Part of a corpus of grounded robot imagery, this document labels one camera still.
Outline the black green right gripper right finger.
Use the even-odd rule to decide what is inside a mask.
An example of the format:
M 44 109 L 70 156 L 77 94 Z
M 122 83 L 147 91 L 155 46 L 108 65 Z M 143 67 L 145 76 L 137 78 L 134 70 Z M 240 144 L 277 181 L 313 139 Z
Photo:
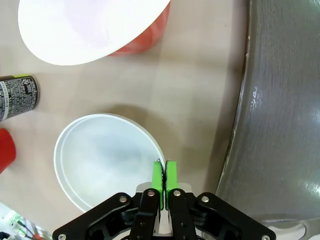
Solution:
M 274 240 L 268 227 L 239 211 L 211 192 L 195 196 L 178 184 L 177 164 L 165 165 L 166 205 L 173 237 L 176 240 L 199 240 L 201 231 L 215 240 Z

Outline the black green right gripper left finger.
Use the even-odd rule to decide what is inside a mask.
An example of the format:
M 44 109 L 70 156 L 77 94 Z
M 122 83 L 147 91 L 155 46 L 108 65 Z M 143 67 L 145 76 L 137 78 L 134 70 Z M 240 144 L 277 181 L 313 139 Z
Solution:
M 130 231 L 127 240 L 150 240 L 159 229 L 164 206 L 163 167 L 153 163 L 152 181 L 134 196 L 119 192 L 56 229 L 54 240 L 114 240 Z

